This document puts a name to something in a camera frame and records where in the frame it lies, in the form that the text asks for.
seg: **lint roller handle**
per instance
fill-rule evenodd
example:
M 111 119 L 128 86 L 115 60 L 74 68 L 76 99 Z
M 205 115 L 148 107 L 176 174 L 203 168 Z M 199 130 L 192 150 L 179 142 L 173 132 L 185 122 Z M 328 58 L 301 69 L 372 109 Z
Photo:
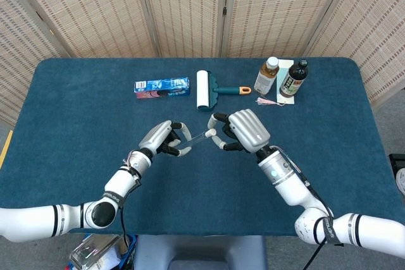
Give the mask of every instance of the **lint roller handle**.
M 249 87 L 222 87 L 215 88 L 214 92 L 218 94 L 247 95 L 252 92 L 252 89 Z

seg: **bottle label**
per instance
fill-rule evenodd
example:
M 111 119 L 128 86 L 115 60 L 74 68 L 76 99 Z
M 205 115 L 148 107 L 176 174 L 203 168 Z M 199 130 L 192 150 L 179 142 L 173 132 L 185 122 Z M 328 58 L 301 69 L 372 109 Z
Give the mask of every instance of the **bottle label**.
M 297 93 L 299 87 L 302 85 L 304 80 L 295 80 L 289 74 L 284 79 L 283 85 L 281 86 L 281 91 L 287 95 L 294 95 Z
M 258 77 L 256 78 L 256 82 L 254 83 L 254 89 L 260 94 L 267 94 L 274 83 L 274 79 L 276 78 L 265 77 L 259 72 Z

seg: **orange handle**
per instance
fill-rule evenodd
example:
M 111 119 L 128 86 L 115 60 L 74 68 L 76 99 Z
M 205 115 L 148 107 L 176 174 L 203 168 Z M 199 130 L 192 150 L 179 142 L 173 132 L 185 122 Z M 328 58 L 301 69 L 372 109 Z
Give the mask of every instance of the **orange handle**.
M 247 95 L 252 92 L 252 89 L 249 87 L 239 87 L 239 95 Z

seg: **woven panel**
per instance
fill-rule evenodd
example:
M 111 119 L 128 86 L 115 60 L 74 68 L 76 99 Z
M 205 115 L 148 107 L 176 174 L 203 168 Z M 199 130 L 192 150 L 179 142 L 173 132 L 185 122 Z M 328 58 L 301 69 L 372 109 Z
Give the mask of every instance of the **woven panel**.
M 404 32 L 405 0 L 340 0 L 309 55 L 355 60 L 374 103 L 405 80 Z
M 0 0 L 0 119 L 16 123 L 35 67 L 60 56 L 18 0 Z
M 228 56 L 300 56 L 326 0 L 235 0 Z
M 78 57 L 154 56 L 139 0 L 37 0 Z
M 163 57 L 215 57 L 218 0 L 150 0 Z

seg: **blue tablecloth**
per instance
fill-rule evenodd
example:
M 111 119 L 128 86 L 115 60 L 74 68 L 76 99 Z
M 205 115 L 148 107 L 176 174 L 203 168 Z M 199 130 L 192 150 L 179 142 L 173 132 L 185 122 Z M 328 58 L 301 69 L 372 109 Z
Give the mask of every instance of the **blue tablecloth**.
M 254 84 L 264 59 L 48 59 L 34 74 L 0 171 L 0 207 L 97 200 L 128 151 L 164 120 L 193 135 L 211 113 L 196 109 L 196 71 L 220 86 Z M 256 93 L 221 95 L 215 111 L 250 108 L 301 167 L 336 216 L 356 212 L 405 223 L 356 64 L 309 58 L 294 106 L 259 106 Z M 190 96 L 136 99 L 134 82 L 189 77 Z M 275 87 L 269 93 L 275 100 Z M 285 204 L 256 157 L 207 140 L 185 157 L 159 154 L 128 198 L 129 233 L 294 235 L 301 207 Z M 119 220 L 99 233 L 120 233 Z

